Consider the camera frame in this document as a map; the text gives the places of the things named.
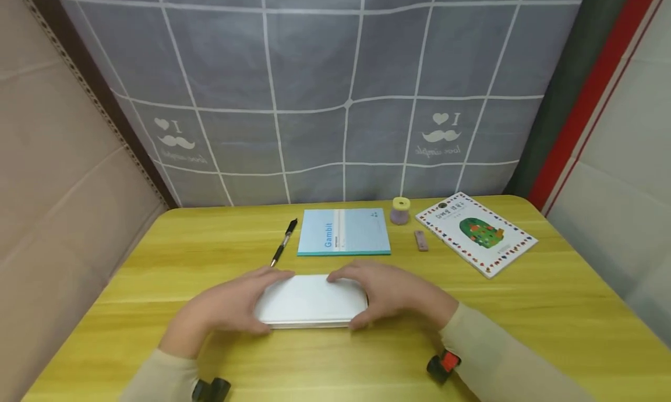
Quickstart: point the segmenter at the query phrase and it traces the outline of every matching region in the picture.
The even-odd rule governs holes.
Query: yellow lid
[[[397,196],[392,201],[391,206],[394,210],[408,211],[410,210],[410,200],[405,198],[405,196]]]

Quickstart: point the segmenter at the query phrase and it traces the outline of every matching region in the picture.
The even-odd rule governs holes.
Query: hand
[[[356,280],[368,295],[368,308],[349,323],[353,330],[401,310],[418,311],[442,329],[459,306],[440,287],[392,265],[355,260],[332,272],[327,281],[332,283],[341,278]]]
[[[213,330],[270,332],[270,327],[255,317],[256,302],[268,286],[294,276],[270,266],[248,272],[216,285],[195,296],[173,318],[159,349],[182,358],[196,358],[204,339]]]

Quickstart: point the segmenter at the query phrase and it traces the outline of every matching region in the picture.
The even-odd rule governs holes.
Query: yellow wooden table
[[[487,280],[427,234],[389,222],[392,255],[377,259],[418,274],[481,310],[603,401],[670,401],[671,354],[524,199],[478,199],[539,243]],[[412,213],[436,199],[414,200]],[[26,401],[114,401],[156,347],[173,314],[204,288],[269,263],[287,224],[306,208],[390,202],[177,209],[161,216],[62,346]],[[278,267],[324,274],[351,257],[297,257],[299,230]],[[268,337],[217,333],[199,359],[203,379],[233,383],[235,401],[475,400],[458,379],[425,373],[436,335],[406,316],[356,333],[282,330]]]

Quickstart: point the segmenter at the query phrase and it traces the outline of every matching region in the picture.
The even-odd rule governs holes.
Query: black pen
[[[277,248],[277,252],[275,252],[273,260],[270,261],[270,266],[275,266],[275,264],[277,264],[277,261],[280,260],[280,255],[282,255],[282,251],[284,250],[284,247],[287,245],[289,238],[291,238],[291,234],[293,233],[293,230],[296,229],[297,224],[298,219],[291,220],[291,222],[289,223],[289,227],[287,227],[287,232],[284,233],[284,240],[282,241],[280,247]]]

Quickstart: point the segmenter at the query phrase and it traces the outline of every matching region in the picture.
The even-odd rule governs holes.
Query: black clamp
[[[224,402],[226,395],[231,390],[231,384],[216,377],[212,383],[207,383],[204,380],[198,380],[195,389],[191,394],[191,401],[193,402]]]

